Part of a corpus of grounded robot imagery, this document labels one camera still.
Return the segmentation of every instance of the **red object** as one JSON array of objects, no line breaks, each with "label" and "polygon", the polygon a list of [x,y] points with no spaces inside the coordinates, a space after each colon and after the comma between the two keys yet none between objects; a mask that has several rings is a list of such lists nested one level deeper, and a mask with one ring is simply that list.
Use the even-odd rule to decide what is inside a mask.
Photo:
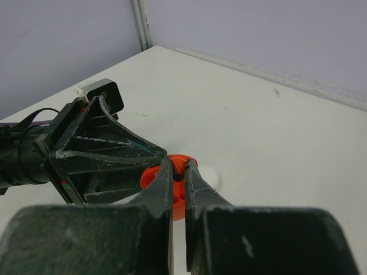
[{"label": "red object", "polygon": [[[186,155],[169,155],[173,170],[173,220],[178,221],[185,217],[185,166],[188,159]],[[145,189],[154,179],[160,166],[146,168],[140,178],[140,186]]]}]

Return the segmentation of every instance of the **white round object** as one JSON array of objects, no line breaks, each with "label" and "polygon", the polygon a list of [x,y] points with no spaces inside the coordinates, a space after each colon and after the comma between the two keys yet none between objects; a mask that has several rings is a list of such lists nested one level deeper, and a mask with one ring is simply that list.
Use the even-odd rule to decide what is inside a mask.
[{"label": "white round object", "polygon": [[202,166],[199,164],[198,168],[201,177],[207,182],[208,185],[211,186],[212,189],[216,190],[219,193],[222,189],[219,174],[209,166]]}]

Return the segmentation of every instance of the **orange object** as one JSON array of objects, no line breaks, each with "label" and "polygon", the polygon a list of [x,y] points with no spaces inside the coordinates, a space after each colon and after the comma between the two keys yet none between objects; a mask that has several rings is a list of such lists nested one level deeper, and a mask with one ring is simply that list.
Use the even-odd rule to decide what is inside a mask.
[{"label": "orange object", "polygon": [[[169,155],[173,170],[173,220],[178,221],[185,217],[185,166],[186,155]],[[140,178],[140,186],[145,189],[154,179],[160,166],[146,168]]]}]

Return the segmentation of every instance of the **wall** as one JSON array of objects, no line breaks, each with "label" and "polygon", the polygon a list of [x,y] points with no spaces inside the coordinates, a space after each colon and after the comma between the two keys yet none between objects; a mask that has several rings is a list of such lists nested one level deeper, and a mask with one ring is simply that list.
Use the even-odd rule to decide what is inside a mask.
[{"label": "wall", "polygon": [[140,52],[129,0],[1,0],[0,118]]},{"label": "wall", "polygon": [[154,45],[367,103],[366,0],[148,0]]}]

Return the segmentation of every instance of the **tabletop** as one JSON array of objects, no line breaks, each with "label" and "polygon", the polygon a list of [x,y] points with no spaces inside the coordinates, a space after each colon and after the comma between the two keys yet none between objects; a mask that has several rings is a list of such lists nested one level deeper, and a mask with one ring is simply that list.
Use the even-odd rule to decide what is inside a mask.
[{"label": "tabletop", "polygon": [[[332,213],[367,274],[367,113],[158,46],[75,86],[103,78],[119,86],[120,123],[214,169],[230,203]],[[61,109],[75,86],[4,121]],[[50,183],[10,188],[0,198],[0,230],[21,207],[46,203],[64,203]],[[186,274],[183,220],[173,232],[174,272]]]}]

